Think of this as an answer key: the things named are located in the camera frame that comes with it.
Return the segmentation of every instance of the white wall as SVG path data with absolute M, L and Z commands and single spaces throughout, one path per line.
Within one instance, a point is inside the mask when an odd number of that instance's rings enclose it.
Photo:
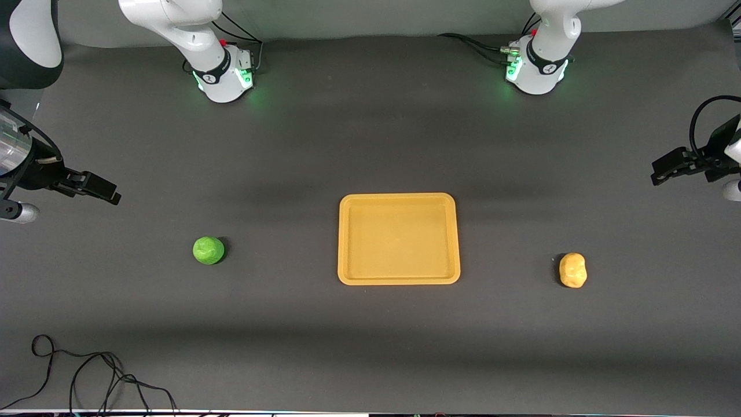
M 678 29 L 712 22 L 733 3 L 627 0 L 581 16 L 585 31 Z M 263 39 L 516 33 L 532 13 L 527 0 L 224 0 L 224 11 Z M 129 23 L 117 0 L 62 0 L 59 24 L 67 43 L 97 47 L 165 43 Z

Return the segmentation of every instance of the gray table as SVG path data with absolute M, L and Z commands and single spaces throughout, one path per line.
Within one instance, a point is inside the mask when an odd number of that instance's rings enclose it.
M 0 402 L 37 388 L 47 332 L 183 408 L 738 416 L 741 206 L 649 179 L 701 101 L 741 93 L 730 28 L 574 52 L 535 97 L 451 39 L 271 42 L 256 89 L 216 105 L 175 48 L 71 50 L 36 121 L 123 199 L 16 195 L 42 217 L 0 224 Z M 734 112 L 708 110 L 702 137 Z M 456 198 L 460 280 L 342 285 L 340 199 L 402 191 Z M 206 234 L 229 242 L 217 266 L 190 253 Z M 554 282 L 571 251 L 578 291 Z M 78 364 L 19 407 L 65 407 Z M 84 406 L 106 377 L 81 376 Z

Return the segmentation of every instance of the green ball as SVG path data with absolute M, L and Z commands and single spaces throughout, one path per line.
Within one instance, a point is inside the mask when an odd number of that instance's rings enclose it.
M 193 256 L 204 265 L 213 265 L 224 257 L 224 244 L 215 237 L 201 237 L 193 244 Z

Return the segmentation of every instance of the cable connector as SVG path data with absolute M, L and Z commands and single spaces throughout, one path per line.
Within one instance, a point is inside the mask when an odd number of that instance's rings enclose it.
M 519 56 L 519 47 L 503 46 L 499 48 L 499 53 L 504 53 L 505 55 Z

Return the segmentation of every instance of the yellow potato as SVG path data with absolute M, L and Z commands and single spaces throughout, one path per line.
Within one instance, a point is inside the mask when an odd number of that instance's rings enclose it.
M 559 264 L 561 282 L 569 288 L 581 288 L 587 280 L 584 257 L 578 253 L 566 254 Z

